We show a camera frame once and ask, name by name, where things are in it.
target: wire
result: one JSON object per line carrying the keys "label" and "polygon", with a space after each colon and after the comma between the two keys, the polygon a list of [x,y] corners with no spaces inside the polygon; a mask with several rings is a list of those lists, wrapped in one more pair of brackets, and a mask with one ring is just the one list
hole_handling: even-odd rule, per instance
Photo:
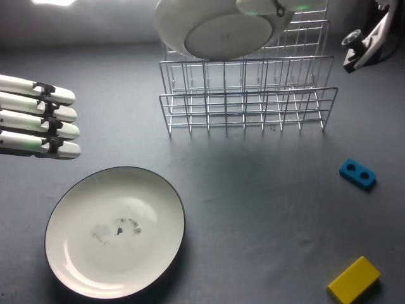
{"label": "wire", "polygon": [[388,53],[386,54],[384,57],[381,57],[380,60],[378,61],[383,62],[389,58],[391,58],[397,51],[398,49],[402,46],[403,42],[404,42],[404,35],[405,35],[405,0],[402,1],[402,11],[401,11],[401,20],[400,20],[400,29],[399,29],[399,37],[397,40],[396,45],[394,46],[394,48]]}

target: silver dish rack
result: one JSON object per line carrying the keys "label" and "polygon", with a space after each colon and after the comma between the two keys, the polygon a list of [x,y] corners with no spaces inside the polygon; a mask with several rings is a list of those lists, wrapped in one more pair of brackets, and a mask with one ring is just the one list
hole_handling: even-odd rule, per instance
{"label": "silver dish rack", "polygon": [[325,130],[338,91],[327,86],[327,8],[297,12],[276,42],[236,60],[186,58],[163,45],[159,101],[169,135],[177,127],[301,130],[307,122]]}

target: white robotic finger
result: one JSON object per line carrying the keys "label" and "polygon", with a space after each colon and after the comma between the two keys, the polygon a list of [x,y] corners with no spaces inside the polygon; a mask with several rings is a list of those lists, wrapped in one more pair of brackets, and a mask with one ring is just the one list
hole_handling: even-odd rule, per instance
{"label": "white robotic finger", "polygon": [[34,98],[5,92],[0,92],[0,108],[41,116],[50,115],[62,122],[74,122],[77,119],[77,113],[72,108],[52,103],[52,101],[45,103]]}
{"label": "white robotic finger", "polygon": [[78,127],[55,118],[40,118],[32,115],[0,110],[0,127],[43,133],[43,136],[58,136],[64,139],[75,139],[80,135]]}
{"label": "white robotic finger", "polygon": [[41,96],[45,93],[63,105],[71,105],[76,100],[74,93],[67,89],[5,75],[0,75],[0,91],[24,96]]}
{"label": "white robotic finger", "polygon": [[7,155],[72,159],[80,156],[80,147],[59,138],[41,138],[0,130],[0,153]]}

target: blue block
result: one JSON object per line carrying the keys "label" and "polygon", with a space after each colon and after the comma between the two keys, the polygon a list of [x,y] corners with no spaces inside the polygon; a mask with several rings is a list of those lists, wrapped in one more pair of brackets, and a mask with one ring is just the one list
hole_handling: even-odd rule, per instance
{"label": "blue block", "polygon": [[351,159],[346,160],[341,166],[339,174],[366,191],[369,191],[375,184],[375,173]]}

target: yellow block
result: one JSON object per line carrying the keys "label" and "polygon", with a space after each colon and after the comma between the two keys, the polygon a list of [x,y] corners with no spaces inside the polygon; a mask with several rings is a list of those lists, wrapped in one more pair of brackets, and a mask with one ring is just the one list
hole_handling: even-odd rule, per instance
{"label": "yellow block", "polygon": [[350,304],[380,275],[381,273],[362,256],[330,283],[327,289],[338,303]]}

